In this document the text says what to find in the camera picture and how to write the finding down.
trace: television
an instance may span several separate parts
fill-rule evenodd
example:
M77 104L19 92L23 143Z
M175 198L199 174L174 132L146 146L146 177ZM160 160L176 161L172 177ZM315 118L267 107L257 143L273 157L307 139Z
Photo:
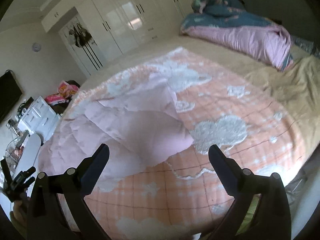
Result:
M19 101L22 92L17 85L11 70L0 77L0 123Z

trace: ceiling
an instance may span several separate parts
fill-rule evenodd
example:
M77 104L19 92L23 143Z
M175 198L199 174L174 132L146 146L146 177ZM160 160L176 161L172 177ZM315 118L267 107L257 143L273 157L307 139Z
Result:
M0 22L0 32L40 21L60 0L14 0Z

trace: rolled-up blanket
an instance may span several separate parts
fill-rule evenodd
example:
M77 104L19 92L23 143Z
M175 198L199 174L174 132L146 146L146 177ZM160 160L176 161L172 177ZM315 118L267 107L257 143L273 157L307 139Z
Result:
M288 31L245 11L237 0L195 0L181 33L234 49L284 71L292 63Z

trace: peach blanket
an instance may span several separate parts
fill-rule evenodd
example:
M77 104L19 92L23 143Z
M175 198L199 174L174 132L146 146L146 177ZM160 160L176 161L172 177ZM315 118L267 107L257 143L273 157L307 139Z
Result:
M209 163L212 144L255 174L278 172L284 184L308 157L297 122L280 103L183 48L79 92L65 118L115 88L119 93L133 89L152 72L161 73L176 92L179 118L195 141L165 162L123 178L113 190L97 187L86 197L112 239L168 239L212 227L233 201Z

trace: pink comforter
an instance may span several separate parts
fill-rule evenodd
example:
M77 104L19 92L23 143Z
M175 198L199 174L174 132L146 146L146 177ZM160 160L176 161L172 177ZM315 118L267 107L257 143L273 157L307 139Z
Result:
M275 66L279 71L284 71L291 65L290 34L281 25L234 28L191 26L188 29L182 28L181 32L250 55L256 60Z
M110 159L97 186L111 191L121 178L191 146L193 138L178 118L176 101L167 80L152 74L148 82L124 95L90 102L83 114L63 120L45 143L39 169L48 175L62 174L105 143Z

